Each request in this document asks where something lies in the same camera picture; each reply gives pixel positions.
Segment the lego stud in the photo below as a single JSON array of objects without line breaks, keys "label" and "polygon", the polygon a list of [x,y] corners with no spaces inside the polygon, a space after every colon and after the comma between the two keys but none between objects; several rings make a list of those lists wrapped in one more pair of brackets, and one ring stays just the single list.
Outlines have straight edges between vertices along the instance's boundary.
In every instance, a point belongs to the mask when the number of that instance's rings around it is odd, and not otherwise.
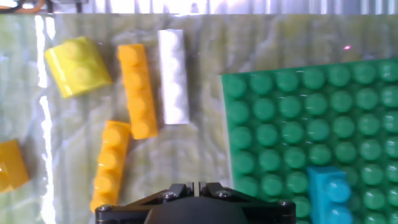
[{"label": "lego stud", "polygon": [[350,163],[356,159],[357,153],[353,143],[341,142],[335,147],[336,158],[342,163]]},{"label": "lego stud", "polygon": [[295,96],[287,96],[280,101],[279,111],[286,118],[294,118],[301,111],[299,99]]},{"label": "lego stud", "polygon": [[369,161],[374,161],[381,155],[382,149],[380,144],[374,139],[365,140],[359,148],[361,156]]},{"label": "lego stud", "polygon": [[146,111],[148,109],[147,104],[142,98],[132,98],[129,100],[127,107],[129,111],[133,111],[133,119],[140,119],[146,115]]},{"label": "lego stud", "polygon": [[310,222],[305,220],[296,220],[296,224],[310,224]]},{"label": "lego stud", "polygon": [[385,143],[386,153],[391,158],[398,158],[398,137],[390,137]]},{"label": "lego stud", "polygon": [[94,74],[93,71],[95,68],[92,67],[78,67],[73,71],[73,77],[77,83],[81,85],[87,85],[94,82]]},{"label": "lego stud", "polygon": [[[361,223],[359,220],[355,220],[354,223]],[[391,217],[390,220],[386,220],[383,214],[372,212],[368,213],[367,216],[365,217],[365,220],[363,221],[364,224],[386,224],[386,223],[397,223],[396,217]]]},{"label": "lego stud", "polygon": [[246,92],[247,86],[244,80],[235,77],[235,76],[227,76],[225,77],[225,93],[232,97],[240,97],[243,96]]},{"label": "lego stud", "polygon": [[312,115],[323,114],[326,111],[327,107],[328,102],[326,101],[325,97],[320,93],[310,95],[305,99],[305,108]]},{"label": "lego stud", "polygon": [[315,141],[323,141],[329,135],[329,125],[325,120],[316,119],[307,127],[308,134]]},{"label": "lego stud", "polygon": [[299,86],[299,78],[295,72],[283,71],[277,74],[276,83],[282,91],[291,92]]},{"label": "lego stud", "polygon": [[168,116],[168,120],[171,124],[176,124],[179,121],[184,119],[182,110],[177,107],[170,108],[170,115]]},{"label": "lego stud", "polygon": [[242,177],[239,179],[236,184],[236,188],[238,191],[241,191],[245,194],[248,194],[252,197],[255,197],[259,193],[259,182],[256,181],[253,177]]},{"label": "lego stud", "polygon": [[304,167],[306,164],[306,156],[304,151],[299,147],[291,147],[284,154],[285,163],[294,169]]},{"label": "lego stud", "polygon": [[263,124],[257,128],[257,140],[263,146],[273,146],[278,140],[278,132],[275,126]]},{"label": "lego stud", "polygon": [[365,165],[362,168],[361,176],[363,182],[368,185],[378,185],[384,178],[382,169],[376,164]]},{"label": "lego stud", "polygon": [[93,198],[90,203],[90,209],[94,212],[98,207],[102,205],[112,205],[112,196],[108,194],[99,194],[97,197]]},{"label": "lego stud", "polygon": [[398,182],[398,162],[390,162],[387,166],[387,177],[391,182]]},{"label": "lego stud", "polygon": [[250,152],[239,152],[233,157],[234,168],[242,173],[248,174],[254,170],[256,158]]},{"label": "lego stud", "polygon": [[361,197],[352,192],[351,197],[349,198],[348,207],[353,212],[358,212],[362,209],[363,203],[361,201]]},{"label": "lego stud", "polygon": [[327,186],[327,192],[332,202],[342,203],[349,199],[351,190],[345,180],[331,180]]},{"label": "lego stud", "polygon": [[170,88],[167,91],[167,95],[175,100],[174,103],[177,103],[179,101],[181,93],[182,93],[182,87],[179,84],[177,83],[170,84]]},{"label": "lego stud", "polygon": [[180,62],[176,58],[169,58],[167,63],[167,67],[169,67],[169,72],[174,74],[169,75],[170,78],[175,77],[175,74],[179,74],[181,72]]},{"label": "lego stud", "polygon": [[133,130],[133,132],[132,132],[133,134],[135,133],[134,130],[137,130],[137,132],[139,132],[141,135],[148,136],[150,128],[149,128],[149,124],[147,122],[141,121],[141,122],[136,122],[133,125],[132,130]]},{"label": "lego stud", "polygon": [[288,143],[298,143],[303,138],[304,130],[298,122],[289,122],[282,128],[282,136]]},{"label": "lego stud", "polygon": [[274,117],[275,106],[269,99],[260,99],[255,102],[253,112],[256,118],[266,121]]},{"label": "lego stud", "polygon": [[265,171],[275,171],[279,169],[281,161],[277,151],[268,149],[260,154],[259,163]]},{"label": "lego stud", "polygon": [[164,43],[166,47],[170,47],[170,50],[177,50],[180,47],[180,40],[177,34],[173,32],[167,32],[166,35],[164,35]]},{"label": "lego stud", "polygon": [[348,69],[342,66],[334,66],[329,72],[329,82],[337,87],[347,85],[350,78]]},{"label": "lego stud", "polygon": [[103,134],[103,142],[111,146],[118,146],[122,141],[122,132],[117,126],[110,126],[105,129]]},{"label": "lego stud", "polygon": [[307,217],[311,211],[311,202],[308,198],[298,196],[292,200],[296,204],[296,216],[299,218]]},{"label": "lego stud", "polygon": [[63,44],[63,49],[65,56],[71,60],[84,59],[87,52],[84,43],[73,39],[65,41]]},{"label": "lego stud", "polygon": [[389,223],[398,223],[398,212],[391,212],[388,216]]},{"label": "lego stud", "polygon": [[353,215],[345,207],[335,207],[330,211],[329,221],[331,224],[352,224]]},{"label": "lego stud", "polygon": [[398,87],[385,87],[381,93],[381,100],[385,106],[391,108],[398,107]]},{"label": "lego stud", "polygon": [[341,116],[333,122],[333,132],[339,138],[348,138],[354,133],[355,124],[353,120],[346,116]]},{"label": "lego stud", "polygon": [[272,90],[272,78],[269,74],[251,75],[250,87],[257,94],[264,95]]},{"label": "lego stud", "polygon": [[390,111],[384,115],[383,126],[390,133],[398,133],[398,111]]},{"label": "lego stud", "polygon": [[141,59],[139,58],[140,54],[137,52],[137,50],[133,46],[122,45],[122,46],[119,46],[118,48],[119,48],[119,52],[123,52],[122,54],[118,53],[119,60],[121,62],[129,63],[132,66],[135,66],[141,61]]},{"label": "lego stud", "polygon": [[375,77],[376,69],[368,63],[361,63],[354,68],[354,78],[360,84],[370,84]]},{"label": "lego stud", "polygon": [[356,104],[364,110],[373,109],[378,102],[379,97],[377,96],[377,93],[371,88],[362,89],[356,94]]},{"label": "lego stud", "polygon": [[379,130],[379,120],[373,114],[366,114],[359,118],[358,129],[366,135],[376,134]]},{"label": "lego stud", "polygon": [[393,206],[398,206],[398,187],[393,187],[388,191],[388,202]]},{"label": "lego stud", "polygon": [[5,192],[9,186],[10,186],[10,181],[8,176],[2,173],[0,169],[0,192]]},{"label": "lego stud", "polygon": [[245,149],[251,146],[252,134],[247,127],[238,127],[231,132],[231,144],[238,149]]},{"label": "lego stud", "polygon": [[282,179],[275,174],[267,174],[261,180],[262,190],[270,196],[278,196],[284,188]]},{"label": "lego stud", "polygon": [[398,80],[398,65],[394,62],[384,62],[379,67],[381,78],[386,82]]},{"label": "lego stud", "polygon": [[386,204],[386,198],[379,189],[369,189],[363,195],[363,203],[367,208],[377,210]]},{"label": "lego stud", "polygon": [[117,151],[112,148],[102,152],[98,158],[98,165],[106,169],[114,169],[119,165],[120,156]]},{"label": "lego stud", "polygon": [[141,90],[144,87],[144,81],[139,71],[132,71],[123,76],[124,82],[130,83],[133,90]]},{"label": "lego stud", "polygon": [[304,71],[303,82],[307,88],[317,90],[325,84],[325,77],[321,71],[311,68]]},{"label": "lego stud", "polygon": [[356,186],[359,180],[358,172],[352,167],[342,167],[341,170],[346,173],[346,181],[350,186]]},{"label": "lego stud", "polygon": [[111,192],[115,186],[115,174],[110,171],[98,175],[94,182],[94,188],[100,192]]},{"label": "lego stud", "polygon": [[337,91],[331,96],[331,107],[340,113],[349,111],[353,104],[353,99],[347,91]]},{"label": "lego stud", "polygon": [[331,152],[324,144],[317,144],[310,149],[309,158],[312,164],[324,166],[331,160]]},{"label": "lego stud", "polygon": [[229,119],[238,124],[245,123],[249,119],[249,107],[246,103],[235,101],[231,103],[230,107],[230,112],[227,113]]},{"label": "lego stud", "polygon": [[308,190],[308,177],[302,172],[293,172],[287,176],[287,188],[299,194]]}]

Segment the screw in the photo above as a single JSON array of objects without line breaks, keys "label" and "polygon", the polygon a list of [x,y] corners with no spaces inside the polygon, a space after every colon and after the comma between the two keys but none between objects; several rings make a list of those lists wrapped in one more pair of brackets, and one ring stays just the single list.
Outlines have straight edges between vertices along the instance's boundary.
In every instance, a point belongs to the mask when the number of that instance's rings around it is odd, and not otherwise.
[{"label": "screw", "polygon": [[226,198],[231,196],[231,193],[226,190],[219,190],[216,192],[217,197],[219,198]]},{"label": "screw", "polygon": [[171,199],[175,198],[177,195],[174,192],[164,192],[162,196],[164,199]]},{"label": "screw", "polygon": [[99,211],[109,211],[113,208],[113,205],[101,205],[100,207],[98,207]]},{"label": "screw", "polygon": [[278,204],[281,205],[281,206],[287,206],[287,205],[291,205],[292,202],[289,201],[289,200],[280,200],[280,201],[278,202]]}]

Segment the white lego brick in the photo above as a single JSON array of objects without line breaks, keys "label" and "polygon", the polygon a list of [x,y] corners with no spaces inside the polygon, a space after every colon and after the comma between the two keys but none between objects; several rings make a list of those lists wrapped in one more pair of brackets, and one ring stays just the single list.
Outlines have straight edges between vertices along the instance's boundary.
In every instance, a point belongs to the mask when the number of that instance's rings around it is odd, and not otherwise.
[{"label": "white lego brick", "polygon": [[182,30],[159,30],[165,124],[188,124],[189,105],[185,49]]}]

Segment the yellow curved brick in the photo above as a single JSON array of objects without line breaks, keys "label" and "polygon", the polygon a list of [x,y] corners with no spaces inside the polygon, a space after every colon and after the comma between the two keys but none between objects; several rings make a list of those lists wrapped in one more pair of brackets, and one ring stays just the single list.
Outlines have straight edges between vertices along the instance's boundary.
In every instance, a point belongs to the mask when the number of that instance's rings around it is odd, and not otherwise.
[{"label": "yellow curved brick", "polygon": [[0,193],[10,192],[29,181],[16,140],[0,143]]},{"label": "yellow curved brick", "polygon": [[48,49],[45,58],[64,98],[112,83],[96,44],[87,37]]}]

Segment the yellow lego brick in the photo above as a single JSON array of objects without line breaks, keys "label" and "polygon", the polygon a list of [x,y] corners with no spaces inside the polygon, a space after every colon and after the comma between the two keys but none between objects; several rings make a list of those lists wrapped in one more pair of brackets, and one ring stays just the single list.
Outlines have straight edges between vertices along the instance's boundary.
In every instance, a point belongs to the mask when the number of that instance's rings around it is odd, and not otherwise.
[{"label": "yellow lego brick", "polygon": [[96,44],[87,37],[48,49],[45,58],[64,98],[112,83]]},{"label": "yellow lego brick", "polygon": [[92,212],[101,205],[117,204],[129,139],[130,124],[117,121],[106,123],[90,204]]},{"label": "yellow lego brick", "polygon": [[10,192],[29,181],[16,140],[0,143],[0,193]]},{"label": "yellow lego brick", "polygon": [[126,87],[134,139],[158,135],[154,100],[150,88],[145,48],[142,44],[119,46],[118,57]]}]

